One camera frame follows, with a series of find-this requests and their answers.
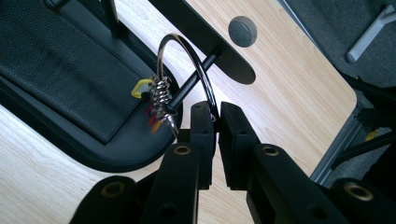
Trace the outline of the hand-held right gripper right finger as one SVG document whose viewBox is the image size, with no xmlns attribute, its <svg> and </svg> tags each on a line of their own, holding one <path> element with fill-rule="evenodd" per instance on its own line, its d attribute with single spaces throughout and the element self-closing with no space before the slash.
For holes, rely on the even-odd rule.
<svg viewBox="0 0 396 224">
<path fill-rule="evenodd" d="M 231 190 L 248 188 L 251 153 L 258 144 L 259 138 L 242 108 L 222 102 L 219 149 L 226 183 Z"/>
</svg>

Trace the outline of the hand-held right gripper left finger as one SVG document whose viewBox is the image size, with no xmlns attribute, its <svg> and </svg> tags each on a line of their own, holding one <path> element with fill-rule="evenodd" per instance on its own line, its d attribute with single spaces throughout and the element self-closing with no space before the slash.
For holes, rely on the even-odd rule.
<svg viewBox="0 0 396 224">
<path fill-rule="evenodd" d="M 199 189 L 209 189 L 212 184 L 212 161 L 215 154 L 216 134 L 208 102 L 202 101 L 191 107 L 192 145 L 199 153 Z"/>
</svg>

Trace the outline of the black key rack with tray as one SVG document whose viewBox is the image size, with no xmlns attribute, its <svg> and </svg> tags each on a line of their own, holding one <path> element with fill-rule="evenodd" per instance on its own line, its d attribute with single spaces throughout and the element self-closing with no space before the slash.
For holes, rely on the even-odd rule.
<svg viewBox="0 0 396 224">
<path fill-rule="evenodd" d="M 154 74 L 155 55 L 120 22 L 114 0 L 39 2 L 48 12 L 75 24 L 113 57 L 134 69 L 140 79 Z M 103 172 L 122 173 L 140 169 L 159 158 L 174 140 L 167 128 L 151 133 L 147 126 L 149 119 L 144 114 L 148 104 L 133 99 L 137 101 L 134 110 L 112 138 L 102 143 L 0 76 L 0 105 L 74 160 Z"/>
</svg>

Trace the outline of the grey round table cap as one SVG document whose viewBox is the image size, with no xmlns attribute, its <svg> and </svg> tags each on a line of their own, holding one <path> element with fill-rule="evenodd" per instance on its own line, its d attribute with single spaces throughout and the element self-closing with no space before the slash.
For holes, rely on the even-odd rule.
<svg viewBox="0 0 396 224">
<path fill-rule="evenodd" d="M 256 42 L 258 30 L 253 20 L 246 16 L 237 16 L 229 22 L 228 34 L 235 45 L 248 48 Z"/>
</svg>

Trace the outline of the dark metal stand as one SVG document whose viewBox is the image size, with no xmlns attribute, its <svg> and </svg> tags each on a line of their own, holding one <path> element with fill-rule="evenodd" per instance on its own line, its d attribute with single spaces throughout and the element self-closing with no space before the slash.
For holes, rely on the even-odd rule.
<svg viewBox="0 0 396 224">
<path fill-rule="evenodd" d="M 332 170 L 345 161 L 396 142 L 396 86 L 380 88 L 360 77 L 351 77 L 344 73 L 342 77 L 352 89 L 360 91 L 373 105 L 360 109 L 356 116 L 359 124 L 373 130 L 390 128 L 390 131 L 355 146 L 345 147 L 332 163 Z"/>
</svg>

